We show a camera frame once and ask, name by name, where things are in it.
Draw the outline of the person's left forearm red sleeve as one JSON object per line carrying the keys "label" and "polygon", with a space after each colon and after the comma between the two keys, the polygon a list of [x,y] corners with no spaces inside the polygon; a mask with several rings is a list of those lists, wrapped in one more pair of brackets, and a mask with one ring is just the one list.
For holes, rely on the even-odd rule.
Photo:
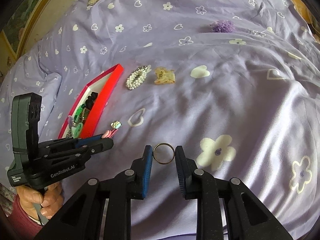
{"label": "person's left forearm red sleeve", "polygon": [[21,239],[34,239],[42,229],[42,226],[22,209],[18,195],[14,198],[12,213],[7,219]]}

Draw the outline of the person's left hand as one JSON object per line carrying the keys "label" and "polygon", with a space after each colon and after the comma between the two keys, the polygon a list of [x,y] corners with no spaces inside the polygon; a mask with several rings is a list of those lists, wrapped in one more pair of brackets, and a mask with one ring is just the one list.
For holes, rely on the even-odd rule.
{"label": "person's left hand", "polygon": [[44,195],[24,185],[16,187],[16,191],[21,208],[34,219],[38,219],[34,204],[42,206],[41,214],[47,219],[51,219],[63,205],[64,197],[61,182],[49,185]]}

